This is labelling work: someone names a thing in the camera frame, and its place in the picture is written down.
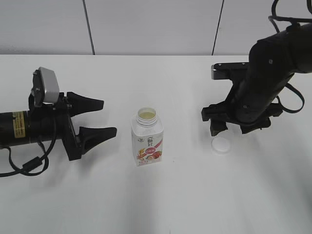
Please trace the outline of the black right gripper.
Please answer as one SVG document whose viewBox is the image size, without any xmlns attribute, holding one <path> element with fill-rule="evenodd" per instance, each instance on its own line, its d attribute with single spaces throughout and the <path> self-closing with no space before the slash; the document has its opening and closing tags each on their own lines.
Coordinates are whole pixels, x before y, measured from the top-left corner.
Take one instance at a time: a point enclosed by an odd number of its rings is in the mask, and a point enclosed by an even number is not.
<svg viewBox="0 0 312 234">
<path fill-rule="evenodd" d="M 215 137 L 219 133 L 228 130 L 227 123 L 240 126 L 243 134 L 252 131 L 268 128 L 271 125 L 270 117 L 278 117 L 283 110 L 277 103 L 271 103 L 268 108 L 258 117 L 254 117 L 249 109 L 241 109 L 242 118 L 236 114 L 236 109 L 231 107 L 229 103 L 223 101 L 218 104 L 211 104 L 204 107 L 201 111 L 203 121 L 211 121 L 211 136 Z"/>
</svg>

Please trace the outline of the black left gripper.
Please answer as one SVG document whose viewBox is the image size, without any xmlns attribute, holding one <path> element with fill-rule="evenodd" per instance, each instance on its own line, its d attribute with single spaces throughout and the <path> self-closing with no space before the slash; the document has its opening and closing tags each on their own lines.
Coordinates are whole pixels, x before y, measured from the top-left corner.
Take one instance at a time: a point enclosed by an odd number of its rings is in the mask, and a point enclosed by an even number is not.
<svg viewBox="0 0 312 234">
<path fill-rule="evenodd" d="M 79 134 L 75 133 L 71 118 L 102 110 L 103 100 L 68 92 L 59 93 L 55 103 L 44 104 L 36 101 L 35 95 L 30 94 L 28 104 L 27 136 L 30 142 L 61 139 L 70 161 L 81 159 L 91 149 L 117 135 L 116 127 L 80 127 Z"/>
</svg>

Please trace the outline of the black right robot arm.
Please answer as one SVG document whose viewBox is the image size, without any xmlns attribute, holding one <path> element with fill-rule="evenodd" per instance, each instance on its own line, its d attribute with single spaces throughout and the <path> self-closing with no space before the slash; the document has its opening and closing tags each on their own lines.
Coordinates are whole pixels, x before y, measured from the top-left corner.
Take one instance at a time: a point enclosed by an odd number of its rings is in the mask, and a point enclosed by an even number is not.
<svg viewBox="0 0 312 234">
<path fill-rule="evenodd" d="M 284 88 L 304 99 L 289 81 L 296 73 L 312 71 L 312 25 L 292 24 L 258 40 L 249 52 L 248 62 L 216 63 L 211 70 L 212 79 L 233 84 L 224 101 L 201 111 L 202 120 L 211 122 L 211 135 L 226 131 L 227 123 L 240 126 L 243 134 L 268 128 L 270 117 L 298 112 L 273 102 Z"/>
</svg>

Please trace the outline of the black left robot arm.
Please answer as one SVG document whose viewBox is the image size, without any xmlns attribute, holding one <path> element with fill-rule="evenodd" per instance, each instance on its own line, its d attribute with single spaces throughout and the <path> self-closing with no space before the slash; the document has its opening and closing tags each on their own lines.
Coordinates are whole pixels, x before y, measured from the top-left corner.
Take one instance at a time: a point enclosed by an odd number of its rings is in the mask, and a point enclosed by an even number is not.
<svg viewBox="0 0 312 234">
<path fill-rule="evenodd" d="M 0 144 L 18 146 L 36 143 L 38 140 L 61 139 L 70 161 L 81 157 L 97 145 L 117 135 L 115 127 L 80 127 L 76 134 L 71 118 L 87 112 L 100 111 L 104 101 L 77 95 L 60 93 L 54 104 L 34 105 L 29 96 L 29 110 L 7 112 L 0 115 Z"/>
</svg>

